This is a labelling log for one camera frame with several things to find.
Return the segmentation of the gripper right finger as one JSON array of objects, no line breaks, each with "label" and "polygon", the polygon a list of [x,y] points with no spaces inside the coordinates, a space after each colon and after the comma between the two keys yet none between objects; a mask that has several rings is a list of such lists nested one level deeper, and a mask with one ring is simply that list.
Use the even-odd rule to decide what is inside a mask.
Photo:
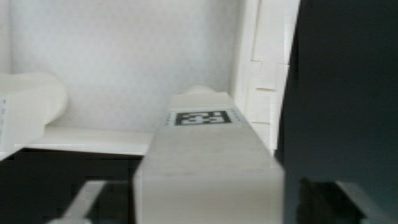
[{"label": "gripper right finger", "polygon": [[356,183],[301,179],[299,224],[386,224],[386,213]]}]

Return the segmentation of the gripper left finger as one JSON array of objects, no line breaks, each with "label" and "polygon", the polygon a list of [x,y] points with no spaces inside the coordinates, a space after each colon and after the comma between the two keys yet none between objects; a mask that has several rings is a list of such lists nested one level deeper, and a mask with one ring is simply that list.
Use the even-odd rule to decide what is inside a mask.
[{"label": "gripper left finger", "polygon": [[102,194],[105,181],[88,181],[79,194],[75,196],[72,205],[66,209],[63,217],[50,221],[50,224],[93,224],[88,214]]}]

